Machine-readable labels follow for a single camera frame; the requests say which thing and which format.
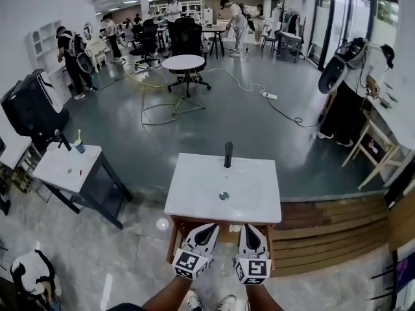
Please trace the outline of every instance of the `cup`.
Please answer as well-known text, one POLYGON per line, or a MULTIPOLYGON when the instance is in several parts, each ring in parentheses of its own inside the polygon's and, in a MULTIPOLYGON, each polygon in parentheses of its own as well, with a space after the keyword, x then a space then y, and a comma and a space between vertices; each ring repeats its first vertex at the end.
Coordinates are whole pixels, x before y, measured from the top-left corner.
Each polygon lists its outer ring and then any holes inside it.
POLYGON ((77 139, 73 143, 73 145, 75 146, 75 148, 78 150, 79 153, 84 153, 85 152, 85 145, 80 139, 77 139))

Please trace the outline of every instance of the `glass door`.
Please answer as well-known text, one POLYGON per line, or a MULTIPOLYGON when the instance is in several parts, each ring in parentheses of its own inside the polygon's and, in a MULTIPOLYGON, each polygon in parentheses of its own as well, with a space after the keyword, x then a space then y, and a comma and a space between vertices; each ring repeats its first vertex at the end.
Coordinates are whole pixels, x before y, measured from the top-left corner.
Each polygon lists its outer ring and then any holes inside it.
POLYGON ((341 45, 353 38, 366 38, 370 0, 334 0, 334 14, 324 67, 341 45))

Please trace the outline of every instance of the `extension cord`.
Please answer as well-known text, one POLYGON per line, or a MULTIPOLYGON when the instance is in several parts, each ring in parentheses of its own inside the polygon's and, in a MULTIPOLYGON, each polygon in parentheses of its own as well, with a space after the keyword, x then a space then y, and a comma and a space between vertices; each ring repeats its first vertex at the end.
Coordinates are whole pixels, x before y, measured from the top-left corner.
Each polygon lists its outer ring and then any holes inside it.
POLYGON ((271 93, 268 92, 262 92, 262 97, 268 98, 268 99, 272 99, 272 100, 277 100, 277 96, 273 95, 271 93))

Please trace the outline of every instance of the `marble floor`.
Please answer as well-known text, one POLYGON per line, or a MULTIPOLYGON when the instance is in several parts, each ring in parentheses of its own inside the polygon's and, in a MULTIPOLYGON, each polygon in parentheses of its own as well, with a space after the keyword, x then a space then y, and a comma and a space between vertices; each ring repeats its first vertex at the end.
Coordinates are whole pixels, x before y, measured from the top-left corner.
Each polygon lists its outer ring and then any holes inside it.
MULTIPOLYGON (((9 248, 0 251, 0 263, 10 268, 16 257, 40 248, 60 277, 62 310, 106 310, 123 302, 142 305, 174 277, 165 261, 171 225, 164 231, 156 227, 156 221, 165 218, 165 195, 138 190, 133 194, 132 203, 121 211, 120 231, 90 209, 76 215, 45 192, 41 198, 12 188, 10 214, 0 213, 0 239, 9 248), (105 286, 109 294, 104 295, 105 286)), ((244 287, 231 266, 236 252, 235 245, 218 243, 211 268, 194 282, 205 310, 213 310, 228 294, 238 297, 238 306, 244 305, 244 287)), ((266 287, 286 311, 387 310, 387 300, 374 303, 369 298, 389 285, 382 278, 370 280, 389 261, 385 246, 340 266, 270 279, 266 287)), ((0 270, 0 275, 10 280, 7 272, 0 270)))
MULTIPOLYGON (((131 60, 128 50, 124 57, 131 60)), ((207 58, 206 70, 223 68, 235 75, 245 88, 263 84, 276 94, 275 107, 290 117, 301 117, 303 125, 316 124, 326 96, 318 91, 320 71, 300 59, 297 64, 277 60, 266 47, 250 48, 249 59, 215 55, 207 58)), ((175 81, 162 69, 167 83, 175 81)), ((315 138, 318 127, 301 128, 274 111, 257 87, 247 92, 224 71, 203 73, 212 90, 202 88, 206 109, 184 113, 161 126, 143 126, 140 122, 141 93, 138 84, 126 77, 123 66, 104 66, 94 75, 101 90, 87 93, 85 100, 68 102, 71 118, 64 130, 69 140, 82 138, 102 149, 121 179, 129 186, 169 189, 180 152, 224 155, 224 144, 232 141, 235 157, 273 159, 281 197, 287 200, 315 200, 359 193, 357 186, 373 167, 364 155, 358 155, 341 168, 350 149, 334 140, 315 138)), ((152 104, 164 100, 149 95, 152 104)), ((163 115, 156 108, 149 113, 163 115)), ((363 192, 382 189, 379 176, 362 188, 363 192)))

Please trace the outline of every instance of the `backpack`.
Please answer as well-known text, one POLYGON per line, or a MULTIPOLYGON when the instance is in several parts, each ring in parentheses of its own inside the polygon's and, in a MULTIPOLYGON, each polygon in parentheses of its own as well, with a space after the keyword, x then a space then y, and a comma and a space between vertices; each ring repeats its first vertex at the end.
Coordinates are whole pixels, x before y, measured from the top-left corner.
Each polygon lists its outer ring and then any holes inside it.
POLYGON ((63 33, 62 37, 69 38, 69 45, 66 51, 69 53, 70 56, 74 57, 77 61, 77 64, 85 73, 92 73, 93 65, 91 63, 91 59, 85 53, 86 44, 82 37, 71 31, 71 34, 63 33))
POLYGON ((248 13, 244 4, 243 3, 235 3, 235 4, 241 9, 242 15, 246 18, 250 29, 252 31, 255 31, 255 25, 254 25, 254 21, 252 20, 252 15, 248 13))

